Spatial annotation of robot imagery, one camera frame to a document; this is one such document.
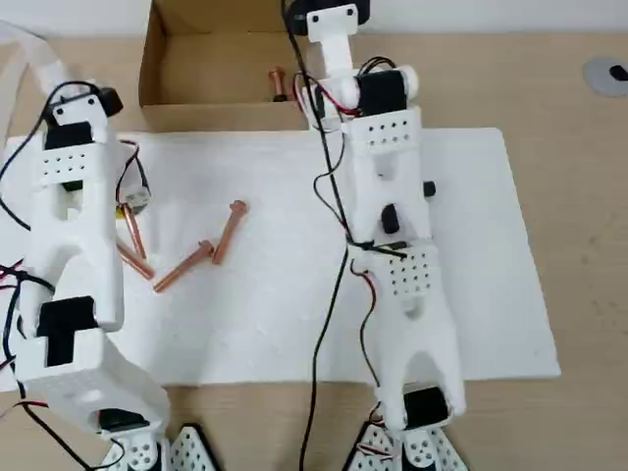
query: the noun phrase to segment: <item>copper bolt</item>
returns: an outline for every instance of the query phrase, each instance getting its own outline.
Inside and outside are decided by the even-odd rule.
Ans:
[[[121,243],[119,240],[117,242],[118,251],[120,252],[120,256],[122,259],[131,265],[142,277],[146,280],[152,280],[155,276],[155,271],[150,268],[146,262],[140,259],[130,248]]]
[[[214,258],[212,259],[212,263],[214,265],[222,265],[223,260],[225,259],[225,255],[227,254],[227,250],[229,249],[229,244],[231,243],[234,232],[236,231],[237,225],[248,211],[246,203],[239,200],[234,201],[234,204],[232,204],[230,208],[232,208],[232,215],[227,221],[227,225],[225,226],[225,230],[223,231],[223,236],[220,239],[220,243],[218,244],[216,253],[214,253]]]
[[[155,285],[155,291],[165,291],[172,283],[182,277],[191,268],[193,268],[195,265],[198,265],[206,258],[210,258],[213,254],[214,246],[209,242],[209,240],[200,241],[198,243],[198,249],[194,253],[192,253],[177,268],[170,272],[166,276],[166,278],[164,278],[161,282]]]
[[[286,88],[284,87],[284,78],[286,77],[286,73],[283,69],[277,67],[268,73],[268,77],[271,78],[273,82],[273,87],[275,87],[275,97],[273,101],[288,101],[288,96],[286,95]]]
[[[137,227],[137,220],[135,219],[133,210],[127,203],[124,203],[121,207],[122,214],[125,216],[127,227],[131,233],[131,240],[133,242],[133,247],[135,247],[135,252],[137,252],[139,258],[146,260],[146,250],[144,250],[144,244],[141,241],[141,235],[139,234],[139,228]]]

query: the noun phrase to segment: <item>cardboard box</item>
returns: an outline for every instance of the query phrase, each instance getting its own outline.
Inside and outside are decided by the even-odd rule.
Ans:
[[[139,104],[157,131],[305,129],[293,101],[272,102],[276,67],[290,90],[296,62],[279,0],[153,0]]]

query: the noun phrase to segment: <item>mounting hole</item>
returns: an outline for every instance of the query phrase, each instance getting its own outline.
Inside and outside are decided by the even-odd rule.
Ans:
[[[628,71],[622,66],[612,66],[609,70],[610,76],[617,81],[628,81]]]

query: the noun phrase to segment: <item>white wall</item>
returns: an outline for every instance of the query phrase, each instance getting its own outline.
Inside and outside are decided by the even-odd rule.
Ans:
[[[628,30],[628,0],[372,2],[373,31]],[[149,5],[150,0],[0,0],[0,19],[45,36],[142,35]]]

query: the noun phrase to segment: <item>wooden desk surface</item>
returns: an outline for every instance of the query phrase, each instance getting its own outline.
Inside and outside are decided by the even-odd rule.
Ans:
[[[140,40],[53,45],[83,77],[118,88],[127,104],[119,130],[146,129]],[[594,55],[628,61],[628,35],[363,36],[355,47],[360,60],[381,53],[417,68],[427,127],[503,130],[541,274],[563,376],[468,384],[469,410],[448,429],[458,449],[482,471],[628,469],[628,101],[598,97],[582,79]],[[29,90],[31,80],[14,133],[40,106]],[[173,434],[200,421],[227,470],[296,468],[307,385],[170,395]],[[4,394],[0,405],[14,399]],[[372,402],[363,386],[320,389],[308,470],[341,468]],[[44,416],[98,462],[103,443]],[[14,469],[76,468],[23,413],[0,431],[2,462]]]

